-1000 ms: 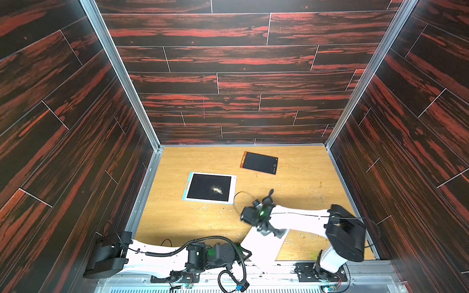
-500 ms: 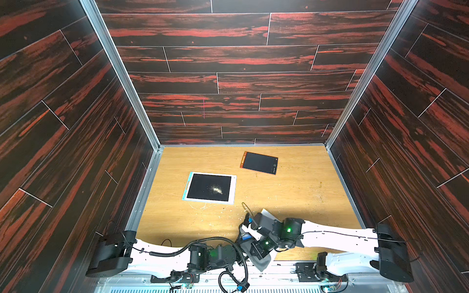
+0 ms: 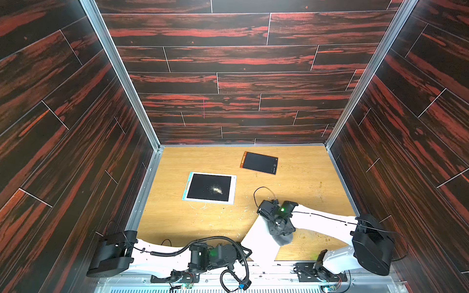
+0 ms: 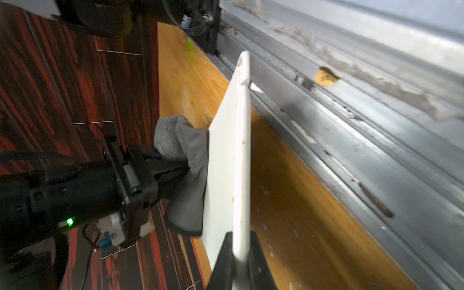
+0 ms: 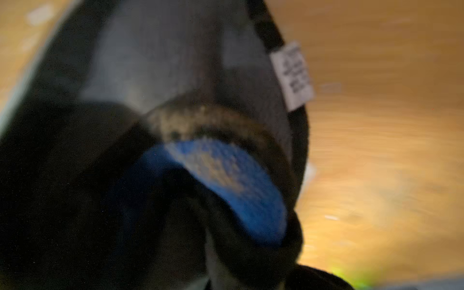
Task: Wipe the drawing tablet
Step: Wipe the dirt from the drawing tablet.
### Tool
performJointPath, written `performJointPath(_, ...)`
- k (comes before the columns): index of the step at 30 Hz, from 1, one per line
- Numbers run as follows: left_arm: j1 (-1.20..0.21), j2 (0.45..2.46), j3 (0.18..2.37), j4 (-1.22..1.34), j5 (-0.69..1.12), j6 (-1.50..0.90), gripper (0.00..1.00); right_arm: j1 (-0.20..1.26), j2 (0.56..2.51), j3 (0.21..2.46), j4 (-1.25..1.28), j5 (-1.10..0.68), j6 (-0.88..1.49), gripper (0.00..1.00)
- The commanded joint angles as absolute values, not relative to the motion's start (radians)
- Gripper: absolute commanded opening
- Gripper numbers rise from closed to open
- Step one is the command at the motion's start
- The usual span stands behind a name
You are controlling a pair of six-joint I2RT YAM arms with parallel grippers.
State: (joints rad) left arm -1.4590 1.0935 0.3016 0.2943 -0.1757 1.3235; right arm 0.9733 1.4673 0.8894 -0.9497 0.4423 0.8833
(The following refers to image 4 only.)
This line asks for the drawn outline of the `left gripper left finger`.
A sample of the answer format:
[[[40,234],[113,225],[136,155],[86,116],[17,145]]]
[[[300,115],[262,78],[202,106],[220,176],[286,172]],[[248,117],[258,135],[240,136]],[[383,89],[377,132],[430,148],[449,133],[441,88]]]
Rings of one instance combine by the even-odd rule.
[[[232,290],[234,261],[233,232],[227,232],[206,290]]]

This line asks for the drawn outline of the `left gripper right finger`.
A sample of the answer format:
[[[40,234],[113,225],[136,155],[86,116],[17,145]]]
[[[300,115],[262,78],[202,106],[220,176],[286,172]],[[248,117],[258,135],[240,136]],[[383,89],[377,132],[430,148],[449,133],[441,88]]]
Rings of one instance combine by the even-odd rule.
[[[278,290],[256,232],[250,233],[250,289]]]

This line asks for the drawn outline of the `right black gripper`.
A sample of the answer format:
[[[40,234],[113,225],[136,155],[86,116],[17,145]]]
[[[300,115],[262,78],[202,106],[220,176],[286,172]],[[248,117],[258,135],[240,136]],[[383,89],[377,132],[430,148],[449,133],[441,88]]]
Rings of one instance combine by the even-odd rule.
[[[102,145],[100,161],[1,177],[4,251],[13,254],[113,213],[121,214],[124,232],[133,237],[150,208],[170,199],[186,175],[167,173],[189,170],[186,162],[159,159],[145,147],[121,147],[114,136]]]

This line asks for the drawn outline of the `grey microfibre cloth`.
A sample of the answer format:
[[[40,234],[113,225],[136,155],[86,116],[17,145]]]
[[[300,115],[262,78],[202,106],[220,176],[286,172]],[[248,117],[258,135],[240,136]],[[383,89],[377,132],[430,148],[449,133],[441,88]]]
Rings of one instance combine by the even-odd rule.
[[[162,160],[186,162],[189,170],[168,200],[164,214],[168,226],[185,236],[203,232],[204,196],[208,173],[209,136],[181,115],[159,119],[154,146]]]

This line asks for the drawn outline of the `white drawing tablet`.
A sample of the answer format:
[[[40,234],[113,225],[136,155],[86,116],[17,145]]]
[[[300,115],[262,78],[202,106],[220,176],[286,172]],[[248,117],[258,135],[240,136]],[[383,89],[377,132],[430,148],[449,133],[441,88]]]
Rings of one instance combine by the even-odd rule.
[[[250,80],[250,53],[243,51],[209,126],[209,164],[201,240],[212,273],[225,234],[233,232],[232,290],[250,289]]]

